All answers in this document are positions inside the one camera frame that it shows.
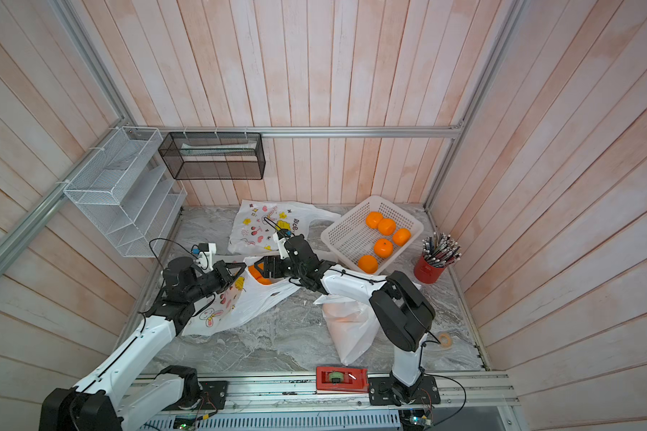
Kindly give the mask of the white plastic bag front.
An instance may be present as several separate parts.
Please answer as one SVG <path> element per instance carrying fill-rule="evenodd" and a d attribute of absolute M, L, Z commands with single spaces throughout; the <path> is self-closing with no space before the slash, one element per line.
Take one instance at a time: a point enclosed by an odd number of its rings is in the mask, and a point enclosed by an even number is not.
<path fill-rule="evenodd" d="M 368 278 L 341 270 L 322 281 L 325 291 L 316 303 L 345 366 L 360 358 L 382 330 L 394 346 L 394 372 L 419 368 L 420 344 L 435 312 L 404 273 Z"/>

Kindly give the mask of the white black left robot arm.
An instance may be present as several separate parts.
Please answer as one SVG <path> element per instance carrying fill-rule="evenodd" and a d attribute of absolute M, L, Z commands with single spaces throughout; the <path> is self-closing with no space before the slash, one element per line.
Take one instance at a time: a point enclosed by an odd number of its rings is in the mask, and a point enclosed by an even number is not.
<path fill-rule="evenodd" d="M 244 273 L 243 262 L 219 260 L 203 269 L 191 257 L 171 260 L 165 285 L 138 328 L 93 372 L 69 389 L 55 389 L 41 406 L 41 430 L 137 430 L 169 406 L 195 411 L 205 402 L 195 369 L 168 366 L 132 396 L 128 389 L 196 314 Z"/>

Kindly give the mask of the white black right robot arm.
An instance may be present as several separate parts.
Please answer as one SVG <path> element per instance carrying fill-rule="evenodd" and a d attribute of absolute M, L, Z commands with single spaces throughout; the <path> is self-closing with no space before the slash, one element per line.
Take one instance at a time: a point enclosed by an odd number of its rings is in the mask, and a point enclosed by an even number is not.
<path fill-rule="evenodd" d="M 341 296 L 368 305 L 394 345 L 388 376 L 371 377 L 370 403 L 410 405 L 431 402 L 435 378 L 422 367 L 422 347 L 431 335 L 436 312 L 430 301 L 402 271 L 372 277 L 320 259 L 303 235 L 277 238 L 279 254 L 257 260 L 263 278 L 287 278 L 324 296 Z"/>

